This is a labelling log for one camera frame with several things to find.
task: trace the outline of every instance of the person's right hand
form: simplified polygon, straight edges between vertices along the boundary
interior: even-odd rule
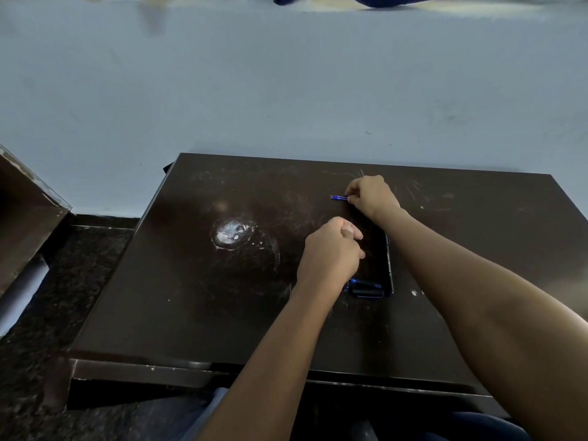
[[[390,187],[380,175],[364,176],[351,181],[347,190],[347,201],[357,207],[371,221],[378,224],[382,213],[400,208]]]

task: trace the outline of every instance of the person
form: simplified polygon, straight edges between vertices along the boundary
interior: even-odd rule
[[[471,370],[526,432],[534,440],[588,439],[588,323],[416,221],[381,176],[355,179],[346,195],[393,240]],[[289,439],[320,329],[364,258],[361,238],[341,217],[306,238],[290,300],[199,441]]]

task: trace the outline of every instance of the light blue wall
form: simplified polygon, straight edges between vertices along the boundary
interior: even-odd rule
[[[588,214],[588,13],[0,9],[0,142],[74,212],[188,151],[551,173]]]

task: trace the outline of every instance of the table top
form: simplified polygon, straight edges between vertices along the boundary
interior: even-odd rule
[[[184,153],[71,352],[115,364],[242,366],[288,300],[305,237],[334,215],[353,216],[329,195],[376,174],[416,219],[588,319],[588,224],[550,175]],[[391,252],[394,294],[342,293],[309,378],[487,394]]]

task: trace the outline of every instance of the floor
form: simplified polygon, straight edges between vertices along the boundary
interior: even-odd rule
[[[167,390],[167,397],[152,399],[159,392],[142,388],[139,398],[136,393],[123,397],[140,401],[106,405],[112,402],[95,398],[108,394],[107,385],[99,384],[93,392],[84,385],[81,391],[77,386],[77,395],[89,399],[73,405],[82,409],[54,413],[42,405],[48,361],[74,340],[132,236],[130,229],[68,225],[58,230],[43,249],[50,267],[47,277],[18,323],[0,340],[0,439],[177,439],[175,435],[194,420],[195,411],[207,400],[207,390]],[[124,400],[118,395],[116,399]],[[305,388],[292,439],[345,439],[351,420],[376,413],[386,421],[390,415],[406,421],[429,411],[467,408],[454,399],[310,385]]]

